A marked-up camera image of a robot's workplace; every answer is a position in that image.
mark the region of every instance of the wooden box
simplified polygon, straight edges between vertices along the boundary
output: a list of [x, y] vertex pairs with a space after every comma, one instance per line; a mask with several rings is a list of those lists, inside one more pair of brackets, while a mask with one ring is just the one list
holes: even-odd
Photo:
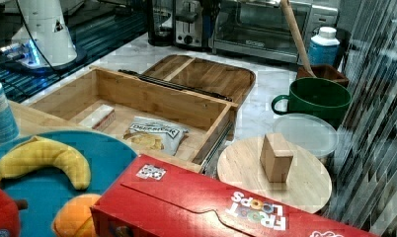
[[235, 110], [255, 83], [255, 74], [248, 69], [186, 55], [169, 55], [143, 74], [228, 97]]
[[[252, 85], [243, 95], [248, 94]], [[174, 156], [199, 165], [216, 148], [215, 143], [227, 136], [240, 106], [239, 103], [92, 67], [76, 80], [31, 103], [30, 107], [79, 123], [102, 104], [115, 108], [116, 119], [103, 132], [116, 138], [122, 138], [136, 116], [162, 119], [186, 127], [189, 132]]]

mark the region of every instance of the toy banana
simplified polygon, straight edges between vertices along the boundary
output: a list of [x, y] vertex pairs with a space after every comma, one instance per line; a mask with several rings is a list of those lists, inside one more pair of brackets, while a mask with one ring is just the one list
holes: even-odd
[[78, 150], [39, 136], [18, 144], [0, 159], [0, 182], [49, 166], [62, 170], [76, 190], [85, 190], [90, 185], [89, 164]]

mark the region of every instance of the orange toy fruit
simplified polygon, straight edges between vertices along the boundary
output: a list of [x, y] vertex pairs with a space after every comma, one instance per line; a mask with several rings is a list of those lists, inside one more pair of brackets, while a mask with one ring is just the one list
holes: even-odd
[[74, 197], [67, 202], [54, 217], [51, 228], [58, 237], [97, 236], [90, 207], [100, 198], [86, 194]]

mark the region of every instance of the food package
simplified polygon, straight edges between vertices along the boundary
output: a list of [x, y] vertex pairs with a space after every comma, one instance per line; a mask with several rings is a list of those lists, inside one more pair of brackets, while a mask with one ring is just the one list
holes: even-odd
[[177, 153], [178, 146], [188, 130], [180, 125], [154, 118], [135, 117], [123, 139], [169, 155]]
[[376, 237], [139, 155], [91, 207], [98, 236]]

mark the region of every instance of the froot loops box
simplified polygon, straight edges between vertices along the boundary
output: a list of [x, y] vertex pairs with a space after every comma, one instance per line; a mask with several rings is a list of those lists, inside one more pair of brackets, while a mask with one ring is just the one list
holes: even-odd
[[102, 237], [375, 236], [146, 155], [91, 211]]

